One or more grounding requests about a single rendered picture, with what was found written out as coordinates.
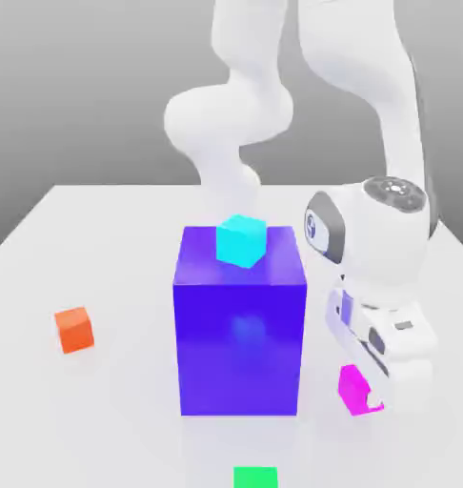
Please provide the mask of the small orange cube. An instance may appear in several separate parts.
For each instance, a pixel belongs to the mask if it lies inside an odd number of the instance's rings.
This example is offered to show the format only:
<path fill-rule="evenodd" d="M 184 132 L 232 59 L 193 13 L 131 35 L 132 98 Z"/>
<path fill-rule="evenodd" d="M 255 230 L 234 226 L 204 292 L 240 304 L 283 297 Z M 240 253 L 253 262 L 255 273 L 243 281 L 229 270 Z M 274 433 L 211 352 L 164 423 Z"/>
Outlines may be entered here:
<path fill-rule="evenodd" d="M 55 322 L 64 354 L 73 353 L 94 345 L 91 320 L 84 307 L 56 313 Z"/>

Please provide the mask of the small cyan cube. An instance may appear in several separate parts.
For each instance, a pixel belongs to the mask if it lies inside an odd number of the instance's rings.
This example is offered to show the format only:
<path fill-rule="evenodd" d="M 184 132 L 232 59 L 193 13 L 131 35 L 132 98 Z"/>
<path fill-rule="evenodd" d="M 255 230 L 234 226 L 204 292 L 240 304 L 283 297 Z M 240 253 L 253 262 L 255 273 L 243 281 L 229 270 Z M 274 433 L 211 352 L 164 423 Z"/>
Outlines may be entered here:
<path fill-rule="evenodd" d="M 249 269 L 267 251 L 265 221 L 232 215 L 216 227 L 216 258 L 219 261 Z"/>

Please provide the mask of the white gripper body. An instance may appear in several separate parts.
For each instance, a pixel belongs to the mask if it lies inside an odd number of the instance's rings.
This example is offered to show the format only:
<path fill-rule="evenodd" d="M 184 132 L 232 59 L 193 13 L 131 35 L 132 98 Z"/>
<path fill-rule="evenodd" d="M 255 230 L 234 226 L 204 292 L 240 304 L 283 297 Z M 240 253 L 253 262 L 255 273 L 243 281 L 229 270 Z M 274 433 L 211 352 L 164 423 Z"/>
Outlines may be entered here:
<path fill-rule="evenodd" d="M 433 328 L 417 302 L 375 309 L 334 289 L 326 322 L 385 406 L 396 412 L 425 406 L 433 380 Z"/>

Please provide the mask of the small magenta cube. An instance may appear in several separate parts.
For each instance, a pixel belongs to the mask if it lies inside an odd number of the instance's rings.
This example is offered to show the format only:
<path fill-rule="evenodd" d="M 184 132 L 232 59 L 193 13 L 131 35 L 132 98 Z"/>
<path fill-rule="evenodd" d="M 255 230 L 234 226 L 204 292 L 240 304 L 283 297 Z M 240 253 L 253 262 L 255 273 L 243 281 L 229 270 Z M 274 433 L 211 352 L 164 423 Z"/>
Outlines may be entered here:
<path fill-rule="evenodd" d="M 369 409 L 366 397 L 371 386 L 354 364 L 344 365 L 340 369 L 338 394 L 353 417 L 380 412 L 383 409 Z"/>

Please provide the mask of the small green cube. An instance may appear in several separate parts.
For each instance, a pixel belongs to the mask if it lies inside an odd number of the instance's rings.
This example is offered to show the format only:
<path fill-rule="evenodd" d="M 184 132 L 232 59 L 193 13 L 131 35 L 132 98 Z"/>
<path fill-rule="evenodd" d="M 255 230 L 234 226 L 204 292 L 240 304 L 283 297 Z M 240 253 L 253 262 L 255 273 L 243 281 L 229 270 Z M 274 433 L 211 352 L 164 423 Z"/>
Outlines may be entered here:
<path fill-rule="evenodd" d="M 276 467 L 235 466 L 233 488 L 278 488 Z"/>

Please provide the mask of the large blue box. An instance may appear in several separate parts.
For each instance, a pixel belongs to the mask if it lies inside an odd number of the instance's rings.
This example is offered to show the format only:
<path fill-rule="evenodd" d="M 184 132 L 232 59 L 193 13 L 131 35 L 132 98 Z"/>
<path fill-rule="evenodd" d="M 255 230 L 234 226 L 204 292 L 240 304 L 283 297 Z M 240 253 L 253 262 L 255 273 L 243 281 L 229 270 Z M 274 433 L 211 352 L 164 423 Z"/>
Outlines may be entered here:
<path fill-rule="evenodd" d="M 184 416 L 297 412 L 307 280 L 292 228 L 270 227 L 250 269 L 216 259 L 213 227 L 184 229 L 173 308 Z"/>

